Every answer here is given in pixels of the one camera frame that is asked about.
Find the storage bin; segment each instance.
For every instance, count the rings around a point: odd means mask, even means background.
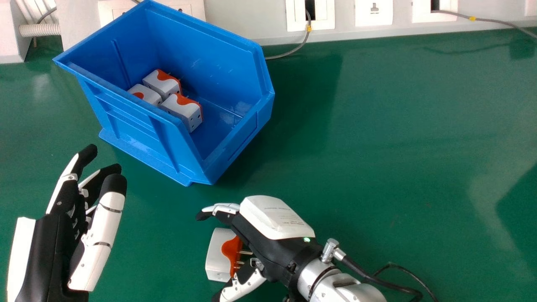
[[[185,186],[214,184],[272,111],[257,43],[150,0],[54,61],[77,77],[103,140]],[[127,92],[157,68],[202,105],[204,121],[193,133]]]

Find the white pipe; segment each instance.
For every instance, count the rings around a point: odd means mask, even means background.
[[[23,37],[43,37],[46,35],[61,35],[58,23],[25,24],[19,26]]]

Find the green table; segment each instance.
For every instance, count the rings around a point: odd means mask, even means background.
[[[26,63],[0,66],[0,284],[16,218],[41,217],[73,153],[93,142],[86,174],[119,162],[129,187],[91,301],[209,301],[222,284],[206,279],[205,253],[220,225],[194,216],[259,194],[371,272],[409,268],[442,301],[536,301],[535,45],[514,30],[308,44],[268,63],[266,127],[216,185],[185,188],[97,137],[75,78],[51,61],[59,39],[39,39]],[[265,284],[243,301],[284,294]]]

